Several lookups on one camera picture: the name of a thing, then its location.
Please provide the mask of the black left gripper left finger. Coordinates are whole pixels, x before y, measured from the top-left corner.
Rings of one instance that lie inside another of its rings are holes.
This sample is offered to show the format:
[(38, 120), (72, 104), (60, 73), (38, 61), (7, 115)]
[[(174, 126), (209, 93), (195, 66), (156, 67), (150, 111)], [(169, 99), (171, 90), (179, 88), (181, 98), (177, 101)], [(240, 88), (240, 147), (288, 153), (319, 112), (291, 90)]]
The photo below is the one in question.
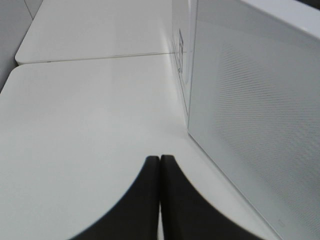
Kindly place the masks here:
[(121, 199), (74, 240), (156, 240), (160, 205), (160, 159), (148, 156)]

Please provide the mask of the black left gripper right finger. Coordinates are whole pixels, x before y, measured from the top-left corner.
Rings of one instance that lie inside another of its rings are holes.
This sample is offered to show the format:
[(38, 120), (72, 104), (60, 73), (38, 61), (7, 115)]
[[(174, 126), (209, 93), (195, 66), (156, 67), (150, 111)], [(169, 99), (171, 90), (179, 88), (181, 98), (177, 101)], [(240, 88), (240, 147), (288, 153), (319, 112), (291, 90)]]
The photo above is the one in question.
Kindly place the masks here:
[(211, 206), (193, 187), (174, 156), (160, 158), (160, 204), (166, 240), (251, 240), (252, 233)]

